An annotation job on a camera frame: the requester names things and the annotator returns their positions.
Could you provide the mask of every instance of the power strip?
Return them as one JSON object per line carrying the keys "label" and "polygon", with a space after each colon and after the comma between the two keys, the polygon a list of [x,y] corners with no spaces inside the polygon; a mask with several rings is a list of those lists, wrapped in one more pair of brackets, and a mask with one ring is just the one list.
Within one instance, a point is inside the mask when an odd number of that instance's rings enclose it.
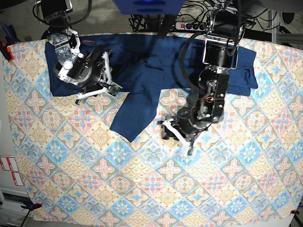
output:
{"label": "power strip", "polygon": [[175,29],[180,31],[205,31],[206,23],[176,22]]}

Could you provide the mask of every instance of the tiled pattern fabric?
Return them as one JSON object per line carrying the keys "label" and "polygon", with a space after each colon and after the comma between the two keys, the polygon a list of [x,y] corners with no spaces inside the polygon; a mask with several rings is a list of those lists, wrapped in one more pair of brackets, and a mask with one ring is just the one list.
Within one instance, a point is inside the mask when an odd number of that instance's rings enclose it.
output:
{"label": "tiled pattern fabric", "polygon": [[5,92],[18,167],[42,204],[35,220],[221,227],[288,217],[303,195],[303,52],[247,39],[241,46],[257,52],[259,88],[226,96],[224,121],[203,132],[195,157],[162,140],[156,124],[186,104],[185,91],[163,90],[155,120],[129,143],[109,130],[127,94],[80,105],[53,97],[45,42],[11,46]]}

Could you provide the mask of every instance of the table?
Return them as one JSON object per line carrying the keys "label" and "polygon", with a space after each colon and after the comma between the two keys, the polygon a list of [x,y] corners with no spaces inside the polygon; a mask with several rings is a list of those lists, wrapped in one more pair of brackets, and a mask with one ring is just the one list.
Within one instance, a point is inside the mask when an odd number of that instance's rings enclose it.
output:
{"label": "table", "polygon": [[45,41],[11,46],[5,92],[19,171],[31,200],[42,203],[34,219],[218,227],[289,217],[303,195],[303,51],[240,45],[257,52],[259,88],[226,96],[224,121],[203,133],[195,157],[162,140],[156,124],[185,105],[181,89],[161,92],[156,118],[129,143],[109,130],[127,94],[79,106],[75,96],[53,97]]}

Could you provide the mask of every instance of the blue cloth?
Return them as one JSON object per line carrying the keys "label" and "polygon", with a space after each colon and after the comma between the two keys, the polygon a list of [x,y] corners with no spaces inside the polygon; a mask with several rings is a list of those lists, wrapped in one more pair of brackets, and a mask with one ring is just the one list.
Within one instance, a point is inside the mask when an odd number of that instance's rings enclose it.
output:
{"label": "blue cloth", "polygon": [[[161,89],[189,88],[181,74],[179,59],[187,38],[167,36],[157,39],[154,35],[97,35],[81,37],[112,49],[110,66],[113,81],[130,92],[116,114],[110,129],[133,141],[154,119]],[[202,63],[204,41],[194,40],[184,59],[190,79],[196,83],[197,76],[204,69]],[[82,42],[81,52],[89,54],[91,43]],[[53,68],[57,63],[54,48],[45,46],[49,69],[50,89],[53,96],[70,96],[78,93],[76,86],[59,80]],[[239,48],[237,69],[229,70],[228,92],[236,95],[250,95],[251,88],[258,88],[254,75],[254,51]]]}

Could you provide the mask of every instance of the blue device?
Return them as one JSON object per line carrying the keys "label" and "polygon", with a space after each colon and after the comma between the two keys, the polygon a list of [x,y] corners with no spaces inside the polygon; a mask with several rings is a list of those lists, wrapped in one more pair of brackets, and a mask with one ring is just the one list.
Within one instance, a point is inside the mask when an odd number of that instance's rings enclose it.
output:
{"label": "blue device", "polygon": [[178,15],[185,0],[114,0],[122,14]]}

